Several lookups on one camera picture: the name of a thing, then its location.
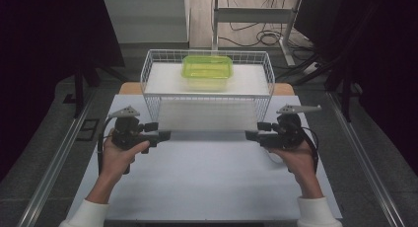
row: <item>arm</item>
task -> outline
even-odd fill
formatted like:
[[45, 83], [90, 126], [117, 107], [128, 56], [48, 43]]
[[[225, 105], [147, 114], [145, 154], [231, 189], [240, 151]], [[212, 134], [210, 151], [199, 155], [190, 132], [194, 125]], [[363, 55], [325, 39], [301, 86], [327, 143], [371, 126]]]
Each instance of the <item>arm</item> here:
[[108, 200], [114, 186], [122, 178], [123, 172], [132, 163], [135, 155], [147, 149], [149, 145], [148, 141], [144, 141], [129, 150], [123, 151], [111, 142], [110, 133], [109, 138], [104, 142], [103, 168], [95, 185], [74, 216], [63, 221], [59, 226], [104, 226]]
[[307, 141], [303, 141], [295, 150], [268, 149], [279, 155], [288, 169], [295, 175], [301, 188], [302, 196], [298, 198], [301, 218], [299, 227], [341, 227], [329, 209], [326, 197], [323, 196], [319, 181], [314, 172], [314, 160]]

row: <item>white wire basket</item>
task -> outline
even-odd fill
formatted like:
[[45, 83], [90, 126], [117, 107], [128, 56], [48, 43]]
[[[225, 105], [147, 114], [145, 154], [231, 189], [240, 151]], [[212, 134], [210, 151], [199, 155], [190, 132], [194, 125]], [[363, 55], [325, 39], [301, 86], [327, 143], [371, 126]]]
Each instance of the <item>white wire basket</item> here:
[[[234, 75], [221, 90], [196, 90], [181, 77], [188, 55], [228, 56]], [[152, 121], [161, 130], [257, 130], [274, 91], [265, 51], [149, 50], [141, 87]]]

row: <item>white sleeve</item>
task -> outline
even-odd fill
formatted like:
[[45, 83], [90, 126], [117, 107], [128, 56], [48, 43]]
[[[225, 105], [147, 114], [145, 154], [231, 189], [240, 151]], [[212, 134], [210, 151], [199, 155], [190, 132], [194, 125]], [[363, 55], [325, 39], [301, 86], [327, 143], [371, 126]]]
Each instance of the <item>white sleeve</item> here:
[[342, 227], [341, 222], [332, 215], [326, 197], [317, 199], [299, 197], [298, 204], [301, 210], [298, 227]]
[[103, 227], [108, 204], [96, 204], [83, 200], [74, 216], [64, 220], [59, 227]]

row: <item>container lid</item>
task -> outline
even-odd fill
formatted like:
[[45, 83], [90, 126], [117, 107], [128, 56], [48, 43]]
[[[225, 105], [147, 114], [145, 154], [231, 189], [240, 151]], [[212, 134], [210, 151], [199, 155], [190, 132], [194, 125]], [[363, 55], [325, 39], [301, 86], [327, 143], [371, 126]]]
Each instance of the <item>container lid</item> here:
[[228, 79], [233, 61], [227, 56], [188, 55], [183, 59], [181, 76], [185, 78]]

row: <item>green container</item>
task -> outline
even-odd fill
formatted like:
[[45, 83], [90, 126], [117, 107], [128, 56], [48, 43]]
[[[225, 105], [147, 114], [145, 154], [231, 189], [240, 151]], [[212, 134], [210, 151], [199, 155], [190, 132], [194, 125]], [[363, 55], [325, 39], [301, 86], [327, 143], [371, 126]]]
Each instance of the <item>green container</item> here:
[[227, 56], [189, 55], [183, 59], [181, 76], [193, 90], [223, 90], [233, 76], [233, 61]]

